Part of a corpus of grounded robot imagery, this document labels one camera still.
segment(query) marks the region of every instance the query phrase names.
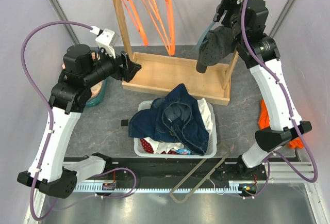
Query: orange cloth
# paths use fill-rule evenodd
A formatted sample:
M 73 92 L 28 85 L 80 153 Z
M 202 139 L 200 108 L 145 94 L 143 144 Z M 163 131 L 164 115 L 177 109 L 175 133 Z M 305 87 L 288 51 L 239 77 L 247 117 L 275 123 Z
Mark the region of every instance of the orange cloth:
M 260 101 L 260 105 L 261 105 L 261 114 L 260 114 L 258 123 L 259 123 L 259 128 L 264 129 L 266 127 L 269 127 L 269 116 L 268 116 L 268 111 L 266 108 L 265 101 L 263 99 Z M 304 144 L 302 143 L 302 141 L 300 140 L 299 137 L 295 140 L 290 141 L 287 144 L 287 146 L 288 146 L 288 148 L 291 148 L 291 149 L 304 148 Z

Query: white cloth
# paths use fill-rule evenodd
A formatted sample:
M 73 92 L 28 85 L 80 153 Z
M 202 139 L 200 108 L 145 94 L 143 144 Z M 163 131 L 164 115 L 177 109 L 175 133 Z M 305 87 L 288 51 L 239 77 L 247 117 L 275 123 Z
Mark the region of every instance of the white cloth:
M 205 98 L 202 98 L 201 100 L 197 100 L 197 102 L 198 102 L 198 108 L 202 115 L 205 129 L 210 135 L 213 130 L 211 111 L 207 105 Z M 178 143 L 160 142 L 160 141 L 154 141 L 150 137 L 145 138 L 145 140 L 152 146 L 154 153 L 156 154 L 161 154 L 164 151 L 165 153 L 168 153 L 171 150 L 176 151 L 178 149 L 182 149 L 185 147 L 181 142 Z
M 197 102 L 198 102 L 198 108 L 200 109 L 202 115 L 205 129 L 207 130 L 208 134 L 211 135 L 213 130 L 213 121 L 212 121 L 210 108 L 208 107 L 205 98 L 202 98 L 201 100 L 197 100 Z

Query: white laundry basket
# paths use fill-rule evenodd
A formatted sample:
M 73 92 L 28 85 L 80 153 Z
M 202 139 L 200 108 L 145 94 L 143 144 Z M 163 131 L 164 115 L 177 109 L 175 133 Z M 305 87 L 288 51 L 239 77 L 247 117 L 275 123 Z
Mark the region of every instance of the white laundry basket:
M 138 108 L 138 111 L 143 109 L 149 109 L 151 107 L 153 101 L 143 101 Z M 134 151 L 138 156 L 142 157 L 152 157 L 152 158 L 212 158 L 215 156 L 217 152 L 217 130 L 216 130 L 216 119 L 215 114 L 213 112 L 212 105 L 207 103 L 210 112 L 211 118 L 213 121 L 213 130 L 209 137 L 208 147 L 204 156 L 201 155 L 184 155 L 184 154 L 155 154 L 155 153 L 147 153 L 141 144 L 141 140 L 139 138 L 134 138 Z

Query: cable tie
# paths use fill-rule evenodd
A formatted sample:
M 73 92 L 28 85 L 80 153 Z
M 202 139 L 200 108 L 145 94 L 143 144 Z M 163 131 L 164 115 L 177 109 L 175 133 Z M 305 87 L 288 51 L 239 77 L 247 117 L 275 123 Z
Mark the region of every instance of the cable tie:
M 32 171 L 33 171 L 34 173 L 37 173 L 37 172 L 41 172 L 41 169 L 36 167 L 36 168 L 33 168 Z
M 93 28 L 93 29 L 92 29 L 92 30 L 90 30 L 90 32 L 92 32 L 93 34 L 95 34 L 95 35 L 97 35 L 97 36 L 98 36 L 98 35 L 99 35 L 99 33 L 100 33 L 100 30 L 101 30 L 101 29 L 100 29 L 100 28 L 98 28 L 98 27 L 96 27 L 96 26 L 93 26 L 93 25 L 92 25 L 92 28 Z

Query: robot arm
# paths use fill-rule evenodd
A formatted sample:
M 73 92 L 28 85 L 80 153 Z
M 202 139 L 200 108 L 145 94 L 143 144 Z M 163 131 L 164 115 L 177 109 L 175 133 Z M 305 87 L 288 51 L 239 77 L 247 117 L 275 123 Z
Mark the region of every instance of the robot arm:
M 258 64 L 246 48 L 241 31 L 242 1 L 222 0 L 217 7 L 217 13 L 213 21 L 219 22 L 223 18 L 222 25 L 231 29 L 234 38 L 233 45 L 256 80 L 269 113 L 270 127 L 257 131 L 255 133 L 256 142 L 239 157 L 239 170 L 244 173 L 250 170 L 250 168 L 260 165 L 270 153 L 281 148 L 289 141 L 296 139 L 298 135 L 293 127 L 289 108 L 280 86 L 276 83 L 274 77 Z M 288 92 L 277 45 L 274 39 L 264 33 L 267 17 L 268 9 L 264 0 L 249 0 L 244 20 L 246 36 L 258 59 L 276 74 Z M 202 61 L 202 57 L 200 59 L 196 66 L 199 72 L 203 73 L 207 66 L 214 65 L 210 62 Z M 289 93 L 288 95 L 299 130 L 302 134 L 309 132 L 311 130 L 310 122 L 302 121 Z
M 77 183 L 110 169 L 111 158 L 99 153 L 63 167 L 65 151 L 73 128 L 92 96 L 90 88 L 109 76 L 129 82 L 141 69 L 141 65 L 130 61 L 126 53 L 115 54 L 113 45 L 118 35 L 113 31 L 93 27 L 91 32 L 97 35 L 96 43 L 102 49 L 100 59 L 93 61 L 92 51 L 87 45 L 79 44 L 68 48 L 63 57 L 65 69 L 59 82 L 52 88 L 49 99 L 54 115 L 53 130 L 49 130 L 48 116 L 36 158 L 29 170 L 18 176 L 18 182 L 31 187 L 46 137 L 52 132 L 41 168 L 38 169 L 36 184 L 39 191 L 48 196 L 66 198 Z

